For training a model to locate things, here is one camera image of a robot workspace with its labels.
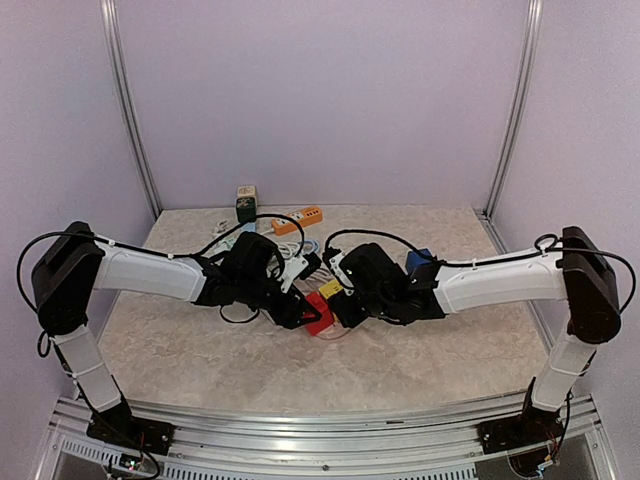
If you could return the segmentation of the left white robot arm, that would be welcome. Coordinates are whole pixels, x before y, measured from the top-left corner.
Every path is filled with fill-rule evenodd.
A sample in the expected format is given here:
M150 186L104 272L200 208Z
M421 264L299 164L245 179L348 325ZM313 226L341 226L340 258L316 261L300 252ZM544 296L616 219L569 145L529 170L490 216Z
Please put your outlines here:
M171 254L125 245L96 235L85 222L38 239L54 242L34 265L33 293L23 299L76 382L93 421L121 445L133 443L140 424L88 328L93 291L137 292L203 307L239 303L285 329L321 318L294 284L318 268L318 256L299 248L284 258L274 241L256 232L240 231L230 249L214 255L206 249Z

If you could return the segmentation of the yellow cube socket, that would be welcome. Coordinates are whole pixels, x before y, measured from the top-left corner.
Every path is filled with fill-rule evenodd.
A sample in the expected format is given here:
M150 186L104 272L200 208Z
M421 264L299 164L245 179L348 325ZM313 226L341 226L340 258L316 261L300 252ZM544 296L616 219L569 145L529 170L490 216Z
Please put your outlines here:
M318 293L325 300L328 301L331 297L340 294L344 288L337 279L333 279L318 288Z

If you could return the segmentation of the left aluminium frame post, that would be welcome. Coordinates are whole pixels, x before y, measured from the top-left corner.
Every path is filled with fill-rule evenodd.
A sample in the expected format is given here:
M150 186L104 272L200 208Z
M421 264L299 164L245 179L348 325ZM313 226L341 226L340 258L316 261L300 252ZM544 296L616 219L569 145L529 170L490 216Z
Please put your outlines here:
M139 121L135 111L133 95L127 75L124 48L119 29L117 3L113 0L101 0L99 4L109 62L113 74L116 96L118 98L124 122L124 128L146 202L153 218L157 220L163 211L163 207L151 166L147 158Z

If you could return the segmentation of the light green cube socket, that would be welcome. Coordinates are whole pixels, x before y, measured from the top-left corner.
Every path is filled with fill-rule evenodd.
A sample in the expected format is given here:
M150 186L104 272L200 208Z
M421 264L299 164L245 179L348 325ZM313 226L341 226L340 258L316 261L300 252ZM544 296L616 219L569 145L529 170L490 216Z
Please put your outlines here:
M230 251L231 248L234 246L235 242L236 242L235 237L225 238L219 243L218 249L220 251Z

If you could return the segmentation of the white round socket base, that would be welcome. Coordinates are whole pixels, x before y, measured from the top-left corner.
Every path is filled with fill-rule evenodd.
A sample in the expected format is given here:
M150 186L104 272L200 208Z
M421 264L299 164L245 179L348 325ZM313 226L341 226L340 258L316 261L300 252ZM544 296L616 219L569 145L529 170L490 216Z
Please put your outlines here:
M333 324L330 327L319 332L316 337L324 341L335 341L344 338L351 332L352 330L349 328L344 328L340 324Z

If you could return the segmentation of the right aluminium frame post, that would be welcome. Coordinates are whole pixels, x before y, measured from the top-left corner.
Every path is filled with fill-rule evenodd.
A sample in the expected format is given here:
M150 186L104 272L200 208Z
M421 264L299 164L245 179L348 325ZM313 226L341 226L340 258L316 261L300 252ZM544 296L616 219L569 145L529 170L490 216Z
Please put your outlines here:
M498 210L498 204L506 185L526 109L539 42L543 5L544 2L542 0L530 0L528 2L514 94L499 151L498 164L489 190L489 196L483 209L483 216L489 223L494 220Z

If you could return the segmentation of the red cube socket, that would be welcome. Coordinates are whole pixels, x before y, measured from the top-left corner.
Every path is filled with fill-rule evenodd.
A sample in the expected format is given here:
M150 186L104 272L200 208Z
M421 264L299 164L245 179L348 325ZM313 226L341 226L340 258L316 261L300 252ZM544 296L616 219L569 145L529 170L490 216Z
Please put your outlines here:
M328 302L318 292L309 293L306 300L313 309L303 315L304 327L311 336L317 336L334 324L334 316Z

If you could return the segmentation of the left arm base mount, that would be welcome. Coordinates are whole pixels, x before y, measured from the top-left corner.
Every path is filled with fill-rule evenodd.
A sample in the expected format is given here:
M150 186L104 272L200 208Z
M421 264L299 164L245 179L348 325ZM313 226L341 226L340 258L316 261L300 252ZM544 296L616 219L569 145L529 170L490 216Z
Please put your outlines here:
M92 418L86 434L107 444L166 456L172 445L174 432L175 426L171 423L132 417L117 428Z

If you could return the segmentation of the blue cube socket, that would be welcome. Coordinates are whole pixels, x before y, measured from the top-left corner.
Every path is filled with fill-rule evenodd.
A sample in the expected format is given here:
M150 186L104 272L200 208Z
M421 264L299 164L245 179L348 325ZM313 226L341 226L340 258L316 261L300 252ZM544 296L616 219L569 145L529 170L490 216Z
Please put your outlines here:
M433 256L428 248L420 250L410 250L405 259L405 270L408 275L412 275L419 267L429 265L433 262Z

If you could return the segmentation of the front aluminium rail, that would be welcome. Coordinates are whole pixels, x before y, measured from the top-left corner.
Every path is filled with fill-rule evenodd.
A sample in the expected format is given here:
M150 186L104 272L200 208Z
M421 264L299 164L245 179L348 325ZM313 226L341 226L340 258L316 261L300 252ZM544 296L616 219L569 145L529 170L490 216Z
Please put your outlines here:
M141 417L175 427L162 479L522 479L516 451L484 454L477 426L514 415L523 394L441 407L378 412L225 412L131 401ZM35 479L105 479L126 450L88 438L90 412L61 397ZM571 401L558 463L543 479L621 479L589 396Z

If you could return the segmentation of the aluminium frame post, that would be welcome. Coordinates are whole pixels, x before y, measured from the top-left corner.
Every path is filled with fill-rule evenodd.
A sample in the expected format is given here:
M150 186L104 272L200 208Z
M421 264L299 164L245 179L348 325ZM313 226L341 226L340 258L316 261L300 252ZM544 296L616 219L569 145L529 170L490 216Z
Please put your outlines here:
M489 196L483 209L483 216L489 223L494 220L498 210L498 204L506 185L526 109L539 42L543 5L544 2L542 0L530 0L528 2L514 94L499 151L498 164L489 190Z
M116 96L118 98L124 122L124 128L146 202L153 218L157 220L163 211L163 207L151 166L147 158L139 121L135 111L133 95L127 75L124 48L119 29L117 3L113 0L101 0L99 4L109 62L113 74Z

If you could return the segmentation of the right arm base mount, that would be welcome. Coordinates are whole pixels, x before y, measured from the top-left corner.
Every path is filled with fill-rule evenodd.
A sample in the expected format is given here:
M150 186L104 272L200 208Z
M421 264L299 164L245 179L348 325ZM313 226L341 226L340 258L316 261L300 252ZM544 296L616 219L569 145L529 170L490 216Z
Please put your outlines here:
M559 440L564 431L561 422L551 420L523 420L520 416L489 420L477 426L477 433L485 455L519 449Z

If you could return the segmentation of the dark green cube socket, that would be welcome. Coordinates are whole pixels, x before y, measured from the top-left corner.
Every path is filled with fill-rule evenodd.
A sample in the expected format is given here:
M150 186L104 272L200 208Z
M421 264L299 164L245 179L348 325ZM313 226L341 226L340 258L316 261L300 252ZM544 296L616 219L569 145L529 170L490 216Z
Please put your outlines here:
M254 223L257 215L257 201L254 197L238 197L235 203L239 223Z

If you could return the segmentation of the beige cube socket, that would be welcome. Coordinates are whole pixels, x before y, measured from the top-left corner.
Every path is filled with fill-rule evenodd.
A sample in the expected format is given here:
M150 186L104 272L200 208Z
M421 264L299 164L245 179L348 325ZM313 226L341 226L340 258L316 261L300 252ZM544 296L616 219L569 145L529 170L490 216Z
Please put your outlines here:
M236 196L238 199L257 200L257 188L255 185L241 185L237 187Z

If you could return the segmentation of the orange power strip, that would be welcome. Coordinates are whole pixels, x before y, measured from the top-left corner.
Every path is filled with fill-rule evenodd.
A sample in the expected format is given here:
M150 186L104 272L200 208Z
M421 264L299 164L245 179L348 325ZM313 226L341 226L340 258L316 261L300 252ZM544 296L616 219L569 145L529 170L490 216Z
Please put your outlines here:
M323 220L323 211L318 206L309 206L287 214L287 217L293 219L302 228L306 228ZM297 230L297 227L288 220L281 218L273 218L271 221L272 231L276 236L290 234Z

